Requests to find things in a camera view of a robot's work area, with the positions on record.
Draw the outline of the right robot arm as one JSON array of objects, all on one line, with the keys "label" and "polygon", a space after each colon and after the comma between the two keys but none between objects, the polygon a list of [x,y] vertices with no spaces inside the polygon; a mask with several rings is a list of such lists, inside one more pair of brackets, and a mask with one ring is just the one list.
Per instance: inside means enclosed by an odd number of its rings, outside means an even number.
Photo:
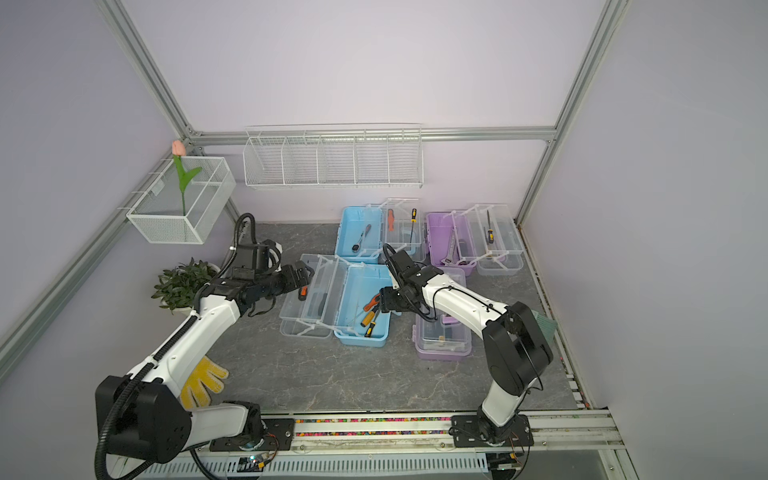
[{"label": "right robot arm", "polygon": [[393,285],[380,290],[380,310],[412,312],[426,322],[443,312],[476,334],[492,378],[478,409],[479,438],[490,445],[510,440],[521,404],[530,390],[543,388],[541,374],[554,359],[533,310],[522,302],[486,298],[389,244],[383,253]]}]

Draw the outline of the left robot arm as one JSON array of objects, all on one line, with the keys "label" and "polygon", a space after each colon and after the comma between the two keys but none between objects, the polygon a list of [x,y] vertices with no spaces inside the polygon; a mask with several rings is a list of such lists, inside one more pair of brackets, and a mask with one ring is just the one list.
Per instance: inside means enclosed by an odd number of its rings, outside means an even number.
[{"label": "left robot arm", "polygon": [[95,392],[98,438],[94,471],[110,476],[111,455],[139,460],[134,479],[155,464],[213,440],[245,437],[260,445],[266,435],[258,405],[234,402],[187,409],[185,382],[209,349],[263,299],[275,300],[310,285],[314,271],[302,261],[284,266],[279,244],[268,240],[235,247],[218,275],[195,297],[182,324],[123,376],[108,376]]}]

